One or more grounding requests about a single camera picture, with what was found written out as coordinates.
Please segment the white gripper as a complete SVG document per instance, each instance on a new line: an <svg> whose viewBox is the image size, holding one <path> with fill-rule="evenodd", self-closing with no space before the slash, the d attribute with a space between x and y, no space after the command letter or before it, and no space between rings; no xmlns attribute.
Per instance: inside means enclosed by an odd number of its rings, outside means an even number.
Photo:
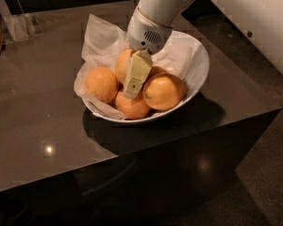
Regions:
<svg viewBox="0 0 283 226"><path fill-rule="evenodd" d="M139 8L135 8L128 24L127 40L129 46L138 51L127 62L125 98L135 99L138 96L153 66L151 55L164 47L171 34L171 27L152 22Z"/></svg>

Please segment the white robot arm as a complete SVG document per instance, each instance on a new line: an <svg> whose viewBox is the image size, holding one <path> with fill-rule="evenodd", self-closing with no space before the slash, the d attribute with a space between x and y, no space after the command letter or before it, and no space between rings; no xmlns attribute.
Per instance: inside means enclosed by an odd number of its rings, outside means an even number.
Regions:
<svg viewBox="0 0 283 226"><path fill-rule="evenodd" d="M173 20L195 0L140 0L127 28L129 47L125 97L142 90L152 66L151 56L171 36ZM283 0L210 0L283 74Z"/></svg>

